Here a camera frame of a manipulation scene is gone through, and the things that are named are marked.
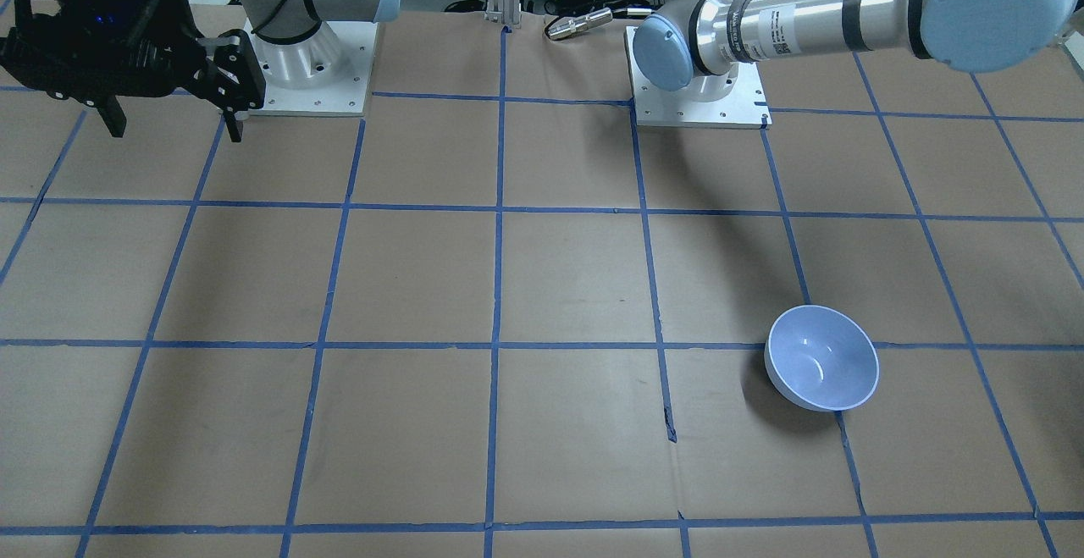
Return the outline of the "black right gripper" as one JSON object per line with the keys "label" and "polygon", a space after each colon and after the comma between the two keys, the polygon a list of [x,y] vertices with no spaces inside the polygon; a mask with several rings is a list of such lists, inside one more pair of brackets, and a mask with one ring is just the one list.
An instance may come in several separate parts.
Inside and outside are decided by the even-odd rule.
{"label": "black right gripper", "polygon": [[175,90],[220,107],[229,139],[242,114],[263,109],[266,79],[246,30],[205,37],[188,0],[13,0],[3,69],[20,85],[83,102],[113,138],[127,115],[118,98]]}

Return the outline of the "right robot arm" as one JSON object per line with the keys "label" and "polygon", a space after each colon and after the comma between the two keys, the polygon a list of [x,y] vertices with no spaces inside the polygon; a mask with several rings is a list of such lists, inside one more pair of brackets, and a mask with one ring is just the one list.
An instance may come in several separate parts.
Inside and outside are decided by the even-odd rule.
{"label": "right robot arm", "polygon": [[120,98],[186,90],[224,116],[263,109],[267,85],[315,85],[341,66],[334,22],[396,18],[401,0],[241,0],[249,29],[205,35],[189,0],[13,0],[3,69],[20,85],[98,111],[122,137]]}

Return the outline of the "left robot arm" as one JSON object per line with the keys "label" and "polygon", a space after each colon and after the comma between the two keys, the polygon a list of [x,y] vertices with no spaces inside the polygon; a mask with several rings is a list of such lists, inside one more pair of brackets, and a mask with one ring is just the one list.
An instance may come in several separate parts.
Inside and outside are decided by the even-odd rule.
{"label": "left robot arm", "polygon": [[670,0],[640,23],[632,63],[658,90],[735,64],[909,49],[956,72],[1002,72],[1037,55],[1080,0]]}

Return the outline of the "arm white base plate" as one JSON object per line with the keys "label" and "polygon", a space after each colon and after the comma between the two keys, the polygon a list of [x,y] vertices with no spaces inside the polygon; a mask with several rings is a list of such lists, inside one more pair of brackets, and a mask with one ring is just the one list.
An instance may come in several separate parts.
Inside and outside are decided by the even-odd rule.
{"label": "arm white base plate", "polygon": [[727,75],[697,76],[681,91],[663,91],[640,72],[632,52],[635,31],[625,29],[625,50],[638,126],[766,129],[773,124],[754,64],[738,63]]}
{"label": "arm white base plate", "polygon": [[363,117],[379,23],[324,21],[293,36],[251,34],[268,117]]}

